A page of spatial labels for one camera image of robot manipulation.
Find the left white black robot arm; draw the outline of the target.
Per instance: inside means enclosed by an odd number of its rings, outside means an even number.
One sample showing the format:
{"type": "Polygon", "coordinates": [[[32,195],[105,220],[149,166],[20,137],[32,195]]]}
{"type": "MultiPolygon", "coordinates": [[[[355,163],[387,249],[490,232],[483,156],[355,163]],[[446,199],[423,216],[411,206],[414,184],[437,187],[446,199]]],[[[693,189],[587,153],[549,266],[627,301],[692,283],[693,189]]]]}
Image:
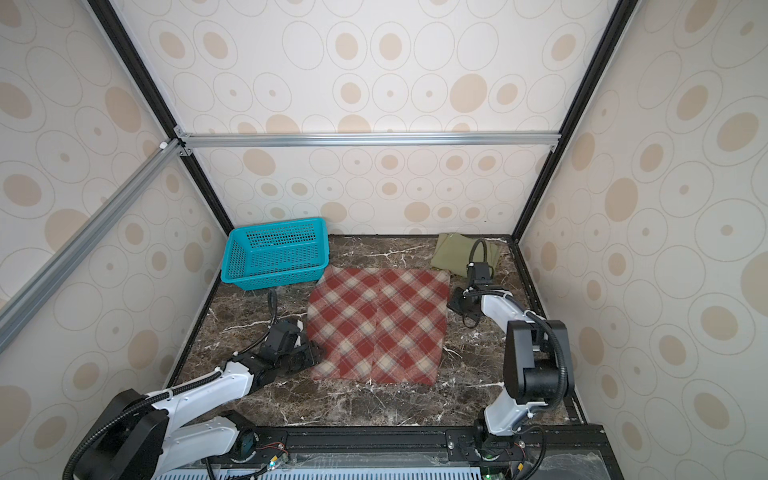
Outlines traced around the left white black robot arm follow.
{"type": "Polygon", "coordinates": [[[290,320],[236,352],[222,367],[181,385],[117,394],[67,460],[65,479],[153,479],[232,450],[247,429],[226,417],[196,418],[228,402],[318,365],[324,356],[290,320]]]}

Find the olive green skirt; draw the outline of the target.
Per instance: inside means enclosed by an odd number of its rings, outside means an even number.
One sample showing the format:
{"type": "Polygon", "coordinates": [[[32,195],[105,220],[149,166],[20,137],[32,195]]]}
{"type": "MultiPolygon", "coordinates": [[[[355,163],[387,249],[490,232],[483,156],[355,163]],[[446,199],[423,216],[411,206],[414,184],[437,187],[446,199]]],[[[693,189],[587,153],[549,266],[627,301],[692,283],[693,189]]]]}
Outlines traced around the olive green skirt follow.
{"type": "MultiPolygon", "coordinates": [[[[454,275],[467,276],[467,265],[470,263],[469,255],[476,240],[458,233],[441,233],[438,236],[435,251],[430,265],[433,268],[447,270],[454,275]]],[[[494,269],[498,266],[500,258],[500,246],[496,243],[487,243],[487,263],[494,269]]],[[[483,250],[478,247],[474,253],[473,261],[483,260],[483,250]]]]}

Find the red plaid skirt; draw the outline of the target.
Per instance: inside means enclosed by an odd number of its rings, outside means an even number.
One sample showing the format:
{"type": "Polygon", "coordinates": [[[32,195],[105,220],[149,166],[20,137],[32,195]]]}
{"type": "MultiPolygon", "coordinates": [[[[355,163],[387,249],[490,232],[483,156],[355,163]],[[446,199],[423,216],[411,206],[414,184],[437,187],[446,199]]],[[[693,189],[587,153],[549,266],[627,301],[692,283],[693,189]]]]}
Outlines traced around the red plaid skirt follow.
{"type": "Polygon", "coordinates": [[[445,271],[329,266],[307,310],[315,380],[432,385],[448,325],[445,271]]]}

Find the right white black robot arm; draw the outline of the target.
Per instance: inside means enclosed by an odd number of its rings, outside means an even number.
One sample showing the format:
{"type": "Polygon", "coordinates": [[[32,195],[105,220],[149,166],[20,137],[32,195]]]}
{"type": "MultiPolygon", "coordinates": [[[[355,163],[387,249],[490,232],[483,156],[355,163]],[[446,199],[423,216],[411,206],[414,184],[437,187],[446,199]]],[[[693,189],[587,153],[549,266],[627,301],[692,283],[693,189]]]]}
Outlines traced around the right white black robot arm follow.
{"type": "Polygon", "coordinates": [[[448,308],[464,320],[486,317],[505,334],[503,388],[486,407],[486,434],[512,436],[536,414],[556,409],[575,384],[567,328],[523,308],[511,292],[495,285],[486,262],[467,264],[468,286],[451,294],[448,308]]]}

